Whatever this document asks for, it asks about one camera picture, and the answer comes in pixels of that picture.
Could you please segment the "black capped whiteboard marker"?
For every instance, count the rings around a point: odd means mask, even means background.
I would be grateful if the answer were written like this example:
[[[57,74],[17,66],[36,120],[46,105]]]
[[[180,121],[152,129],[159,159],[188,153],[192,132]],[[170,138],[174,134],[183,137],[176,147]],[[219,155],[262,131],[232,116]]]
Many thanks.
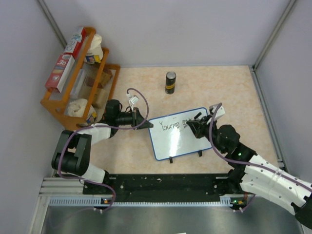
[[[186,127],[187,127],[187,122],[188,122],[188,121],[197,120],[201,115],[202,115],[202,113],[199,112],[199,113],[197,113],[193,118],[184,119],[184,120],[182,121],[182,126],[183,126],[183,128],[186,128]]]

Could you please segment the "blue framed whiteboard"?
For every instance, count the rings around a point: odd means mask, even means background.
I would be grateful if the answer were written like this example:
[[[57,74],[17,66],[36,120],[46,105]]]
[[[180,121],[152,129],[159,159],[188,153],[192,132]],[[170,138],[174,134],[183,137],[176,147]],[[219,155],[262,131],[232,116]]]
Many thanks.
[[[187,125],[187,121],[192,120],[197,114],[200,114],[200,118],[205,117],[208,115],[208,110],[201,107],[149,120],[153,124],[153,127],[149,129],[149,134],[157,161],[211,148],[206,138],[195,138]]]

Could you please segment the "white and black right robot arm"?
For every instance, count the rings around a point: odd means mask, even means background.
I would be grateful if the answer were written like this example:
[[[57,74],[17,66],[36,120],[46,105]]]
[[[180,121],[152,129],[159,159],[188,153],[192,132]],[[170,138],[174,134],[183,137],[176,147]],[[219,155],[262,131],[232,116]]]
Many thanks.
[[[272,165],[256,151],[240,142],[240,134],[229,124],[217,127],[212,117],[188,120],[196,138],[205,137],[215,153],[232,171],[228,188],[258,195],[294,215],[307,228],[312,227],[312,185]]]

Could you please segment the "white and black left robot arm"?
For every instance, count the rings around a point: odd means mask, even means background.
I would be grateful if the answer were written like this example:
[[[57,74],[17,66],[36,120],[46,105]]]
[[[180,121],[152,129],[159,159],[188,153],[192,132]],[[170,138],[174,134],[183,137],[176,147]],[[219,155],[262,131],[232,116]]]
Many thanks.
[[[154,127],[140,114],[137,107],[122,111],[122,104],[118,100],[107,101],[101,121],[76,132],[64,130],[61,133],[52,158],[52,168],[67,173],[68,176],[92,181],[99,193],[108,192],[111,186],[109,174],[90,163],[91,146],[112,138],[120,126],[128,125],[131,130]]]

